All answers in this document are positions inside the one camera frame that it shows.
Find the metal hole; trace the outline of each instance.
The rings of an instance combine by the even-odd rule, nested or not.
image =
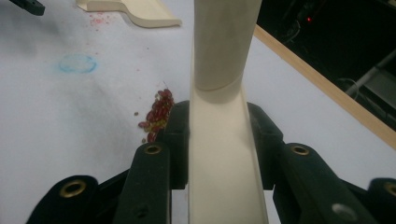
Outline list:
[[[385,183],[384,187],[389,194],[396,197],[396,184],[387,182],[387,183]]]
[[[146,204],[140,204],[134,207],[132,212],[137,219],[141,219],[149,215],[149,207]]]
[[[304,147],[292,147],[291,151],[302,156],[306,156],[309,154],[309,150]]]
[[[61,188],[59,194],[63,198],[72,198],[82,193],[85,188],[87,188],[87,184],[83,180],[72,180]]]
[[[146,152],[147,154],[150,154],[150,155],[158,154],[158,153],[160,153],[162,150],[163,150],[162,148],[157,147],[157,146],[150,146],[150,147],[146,147],[146,148],[145,148],[145,152]]]
[[[355,211],[344,204],[334,203],[332,205],[332,210],[344,221],[354,222],[358,220],[358,215],[356,215]]]

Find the table stain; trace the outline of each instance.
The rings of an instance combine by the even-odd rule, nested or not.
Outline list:
[[[64,73],[87,74],[96,69],[96,60],[84,54],[65,55],[59,62],[59,69]]]
[[[90,20],[91,26],[97,26],[100,24],[110,24],[111,19],[112,19],[110,16],[104,15],[103,12],[91,14],[90,18],[91,18],[91,20]]]

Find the cable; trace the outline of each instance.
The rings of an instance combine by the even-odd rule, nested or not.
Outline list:
[[[355,97],[353,97],[353,100],[356,101],[356,99],[358,99],[358,96],[359,96],[359,86],[358,86],[358,84],[356,83],[355,80],[353,80],[352,78],[348,78],[348,77],[340,77],[340,78],[337,78],[337,81],[350,81],[350,82],[352,82],[352,83],[353,83],[353,86],[356,87],[356,95],[355,95]]]
[[[297,32],[292,37],[290,37],[288,40],[284,41],[282,44],[286,45],[287,43],[289,43],[291,40],[293,40],[300,33],[300,30],[301,30],[300,23],[297,20],[295,20],[295,22],[296,22],[297,27],[298,27]]]

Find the cream plastic part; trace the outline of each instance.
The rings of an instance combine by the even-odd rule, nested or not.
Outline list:
[[[227,10],[230,4],[233,10],[222,11]],[[248,106],[241,87],[242,72],[256,21],[252,18],[257,19],[260,1],[195,0],[195,6],[198,18],[195,17],[195,48],[192,49],[191,60],[189,223],[265,224],[268,223],[268,217],[262,181]],[[240,15],[240,12],[234,10],[234,6],[240,6],[240,10],[249,11],[254,16],[239,16],[236,20],[234,15]],[[218,14],[209,10],[220,8],[222,10],[218,14],[221,20],[216,20]],[[210,22],[216,25],[208,25],[209,30],[206,30],[205,23]],[[242,29],[242,34],[230,34],[230,29],[224,27],[237,26],[229,22],[241,23],[248,28]],[[203,35],[221,36],[205,39],[200,36],[201,32],[205,32]],[[205,48],[205,53],[194,52],[199,51],[199,48]],[[206,58],[212,53],[217,56],[210,59],[214,63]],[[237,73],[226,76],[218,70],[211,71],[211,68],[221,69],[230,64],[239,69]],[[215,80],[216,85],[211,85],[209,89],[216,89],[208,91],[206,85],[213,84],[211,80]]]
[[[142,27],[156,28],[180,25],[161,0],[76,0],[85,11],[122,11]]]
[[[242,76],[261,0],[194,2],[195,85],[213,91]]]

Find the dark equipment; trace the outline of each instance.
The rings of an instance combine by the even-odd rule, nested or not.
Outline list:
[[[9,0],[13,2],[18,7],[25,9],[36,16],[44,15],[44,10],[46,9],[41,3],[36,0]]]
[[[368,190],[339,179],[319,154],[285,144],[282,132],[248,104],[264,189],[274,190],[283,224],[395,223],[396,180]],[[76,175],[56,184],[27,223],[171,223],[172,189],[188,182],[189,102],[176,104],[156,142],[139,147],[129,170],[98,185]]]

